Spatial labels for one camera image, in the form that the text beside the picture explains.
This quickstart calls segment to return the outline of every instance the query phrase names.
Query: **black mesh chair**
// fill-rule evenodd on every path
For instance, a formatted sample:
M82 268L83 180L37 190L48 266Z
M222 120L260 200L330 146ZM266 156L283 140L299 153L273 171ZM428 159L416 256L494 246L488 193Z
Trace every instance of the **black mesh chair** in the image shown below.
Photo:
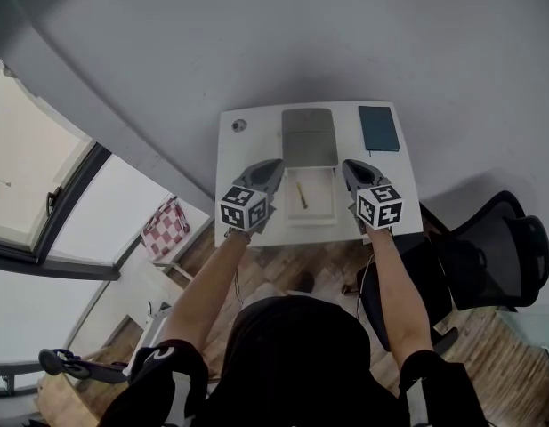
M535 302L549 278L549 241L541 221L525 216L512 193L498 193L453 231L424 208L423 216L441 234L432 232L401 258L423 298L432 344L439 354L458 337L455 328L444 335L433 328L452 311L451 299L459 310L525 307ZM371 326L383 347L390 350L374 264L358 272L357 284Z

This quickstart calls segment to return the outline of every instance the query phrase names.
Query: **wooden floor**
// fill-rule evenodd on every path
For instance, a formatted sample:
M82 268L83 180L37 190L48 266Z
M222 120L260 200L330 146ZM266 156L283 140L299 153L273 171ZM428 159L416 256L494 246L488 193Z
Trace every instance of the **wooden floor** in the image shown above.
M213 234L211 227L182 257L181 266L186 271L196 274L209 258L214 250ZM370 246L363 246L359 241L250 249L239 266L241 296L246 299L255 295L264 284L273 284L281 291L291 290L299 274L306 270L316 278L314 294L317 297L336 302L355 314L357 297L341 295L341 287L354 280L356 272L367 263L370 251ZM178 279L179 274L172 273L170 277ZM233 285L204 351L211 377L221 372L229 332L240 309ZM373 375L397 394L399 373L391 354L379 343L362 309L359 320L371 338ZM133 326L114 339L113 348L126 350L131 355L133 340L137 342L141 332ZM464 362L486 417L498 427L549 425L545 423L549 420L549 358L545 351L522 344L499 319L495 308L454 310L438 329L445 332L452 326L458 327L460 337L444 358ZM117 391L101 392L98 384L90 384L83 396L101 415Z

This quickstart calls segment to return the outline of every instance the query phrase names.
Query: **black shirt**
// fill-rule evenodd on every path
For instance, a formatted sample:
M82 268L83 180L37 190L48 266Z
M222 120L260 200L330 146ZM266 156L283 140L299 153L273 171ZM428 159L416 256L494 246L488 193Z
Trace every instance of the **black shirt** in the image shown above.
M487 425L461 364L419 351L402 368L397 399L371 375L370 356L365 329L339 306L265 299L239 313L209 397L201 355L164 342L138 353L130 387L101 425Z

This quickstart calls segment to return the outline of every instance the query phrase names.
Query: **black wire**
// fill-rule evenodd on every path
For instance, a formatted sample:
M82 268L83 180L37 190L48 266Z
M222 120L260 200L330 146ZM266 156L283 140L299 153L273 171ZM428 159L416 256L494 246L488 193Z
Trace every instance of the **black wire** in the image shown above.
M235 295L237 296L238 301L240 302L240 305L242 305L242 299L240 297L240 284L238 283L238 268L235 272Z

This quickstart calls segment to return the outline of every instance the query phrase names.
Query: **notebook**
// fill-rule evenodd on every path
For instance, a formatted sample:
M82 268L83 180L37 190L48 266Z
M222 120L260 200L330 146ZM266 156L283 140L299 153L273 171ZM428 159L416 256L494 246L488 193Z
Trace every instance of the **notebook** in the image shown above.
M359 106L359 117L366 150L400 150L390 108Z

